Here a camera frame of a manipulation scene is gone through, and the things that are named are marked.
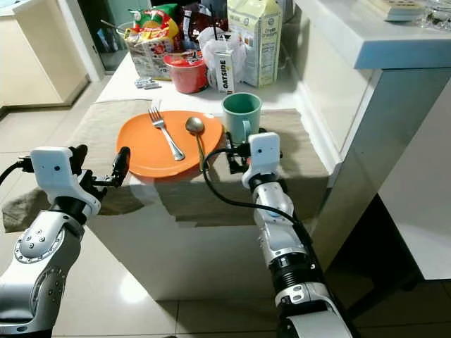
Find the mug handle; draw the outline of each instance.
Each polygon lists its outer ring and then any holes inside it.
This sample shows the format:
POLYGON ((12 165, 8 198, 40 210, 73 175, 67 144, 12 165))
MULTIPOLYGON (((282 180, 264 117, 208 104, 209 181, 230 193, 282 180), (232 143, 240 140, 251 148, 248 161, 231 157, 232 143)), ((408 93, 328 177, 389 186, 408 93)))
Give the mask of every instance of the mug handle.
POLYGON ((245 143, 247 138, 251 135, 251 123, 248 120, 242 121, 242 126, 245 129, 245 143))

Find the green mug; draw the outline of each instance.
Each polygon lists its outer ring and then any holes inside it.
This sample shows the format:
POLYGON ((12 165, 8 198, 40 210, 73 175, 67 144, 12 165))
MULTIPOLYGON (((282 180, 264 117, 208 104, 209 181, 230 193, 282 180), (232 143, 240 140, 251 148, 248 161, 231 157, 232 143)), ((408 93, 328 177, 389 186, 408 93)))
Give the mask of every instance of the green mug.
POLYGON ((222 101, 224 125, 231 133, 234 144, 247 142, 257 134, 260 126, 261 99, 250 93, 228 95, 222 101))

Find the stainless steel fork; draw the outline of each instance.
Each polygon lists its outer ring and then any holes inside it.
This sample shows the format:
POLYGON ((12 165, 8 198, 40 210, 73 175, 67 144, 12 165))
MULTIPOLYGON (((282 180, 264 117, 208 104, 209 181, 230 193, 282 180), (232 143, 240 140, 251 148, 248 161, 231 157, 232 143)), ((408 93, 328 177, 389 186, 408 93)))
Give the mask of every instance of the stainless steel fork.
POLYGON ((154 125, 155 128, 159 128, 163 132, 163 135, 169 144, 169 148, 171 148, 171 152, 174 155, 174 159, 176 161, 183 160, 185 158, 185 155, 183 151, 181 151, 180 148, 175 144, 174 140, 169 135, 168 130, 166 130, 166 128, 164 127, 163 116, 161 116, 160 112, 155 107, 149 108, 148 111, 150 119, 152 120, 152 125, 154 125))

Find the orange plate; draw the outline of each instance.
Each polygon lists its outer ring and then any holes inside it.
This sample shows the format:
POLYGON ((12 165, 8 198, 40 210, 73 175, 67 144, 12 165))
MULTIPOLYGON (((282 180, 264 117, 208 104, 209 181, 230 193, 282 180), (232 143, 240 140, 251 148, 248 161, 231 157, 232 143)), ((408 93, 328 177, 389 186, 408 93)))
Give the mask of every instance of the orange plate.
POLYGON ((207 155, 214 150, 221 138, 223 126, 218 118, 195 111, 162 111, 166 129, 175 144, 185 153, 181 161, 174 160, 168 142, 160 129, 152 125, 149 114, 135 116, 121 128, 116 142, 116 151, 122 146, 131 150, 130 171, 146 177, 168 177, 177 175, 199 164, 196 137, 185 129, 185 122, 197 116, 205 125, 201 135, 207 155))

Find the tile floor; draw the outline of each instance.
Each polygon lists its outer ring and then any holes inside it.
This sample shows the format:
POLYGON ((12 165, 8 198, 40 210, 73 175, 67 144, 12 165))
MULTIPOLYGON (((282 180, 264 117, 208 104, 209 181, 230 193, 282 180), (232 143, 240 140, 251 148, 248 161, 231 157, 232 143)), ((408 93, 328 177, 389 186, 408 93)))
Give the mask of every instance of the tile floor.
MULTIPOLYGON (((63 144, 108 81, 106 77, 91 84, 70 109, 14 111, 0 120, 0 171, 36 146, 63 144)), ((33 175, 13 173, 0 186, 0 206, 35 186, 33 175)), ((5 234, 0 225, 0 273, 11 259, 17 236, 5 234)), ((327 278, 346 306, 371 287, 363 277, 347 273, 340 262, 333 264, 327 278)), ((412 292, 398 292, 355 325, 364 338, 451 337, 451 284, 424 284, 412 292)), ((54 335, 272 338, 275 327, 272 299, 155 302, 87 228, 54 335)))

